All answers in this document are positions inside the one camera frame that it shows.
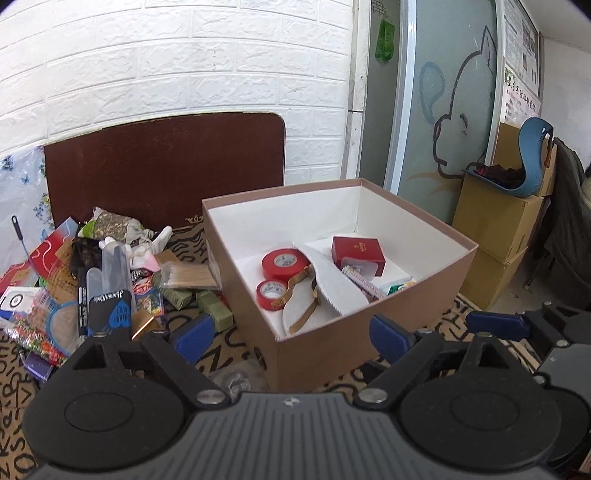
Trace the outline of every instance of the cardboard box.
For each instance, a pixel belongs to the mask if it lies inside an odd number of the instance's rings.
[[[544,139],[542,144],[542,165],[546,161],[548,154],[548,140]],[[499,135],[496,139],[495,154],[492,159],[492,165],[500,165],[504,168],[521,168],[523,162],[519,154],[519,128],[513,125],[500,123]],[[544,170],[542,185],[536,192],[536,196],[545,197],[551,195],[554,191],[554,181],[556,179],[556,145],[552,147],[550,153],[549,167]]]
[[[460,293],[482,310],[488,310],[515,276],[526,252],[524,249],[507,263],[501,263],[478,249]]]
[[[542,197],[519,198],[466,175],[452,226],[501,263],[528,244]]]
[[[477,247],[449,225],[362,179],[207,199],[203,215],[212,273],[241,336],[277,391],[313,390],[374,358],[369,320],[376,313],[409,330],[440,318]],[[263,310],[256,302],[263,257],[297,242],[330,259],[335,235],[377,238],[386,258],[384,274],[377,278],[387,282],[405,270],[417,284],[316,329],[304,326],[295,335],[282,335],[282,313]]]

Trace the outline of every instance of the brown wooden board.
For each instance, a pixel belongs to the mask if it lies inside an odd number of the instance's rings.
[[[56,225],[99,206],[157,230],[196,223],[205,198],[283,185],[275,113],[204,113],[117,125],[46,145]]]

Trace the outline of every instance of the red tape roll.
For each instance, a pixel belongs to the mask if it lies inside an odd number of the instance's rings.
[[[274,312],[282,310],[283,306],[273,308],[271,305],[274,300],[283,296],[287,291],[287,283],[281,280],[264,280],[258,284],[256,288],[256,300],[258,304],[265,310]]]
[[[304,270],[310,261],[295,248],[273,250],[262,259],[262,271],[267,280],[288,282],[291,277]]]

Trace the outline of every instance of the white brick wall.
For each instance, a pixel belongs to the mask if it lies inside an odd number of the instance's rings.
[[[140,119],[269,111],[285,183],[340,176],[352,0],[15,0],[0,15],[0,156]]]

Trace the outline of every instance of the poster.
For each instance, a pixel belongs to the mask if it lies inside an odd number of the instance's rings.
[[[505,0],[505,61],[523,84],[540,95],[538,31],[519,0]]]
[[[505,66],[501,122],[521,128],[531,116],[540,116],[541,102],[533,95],[515,72]]]

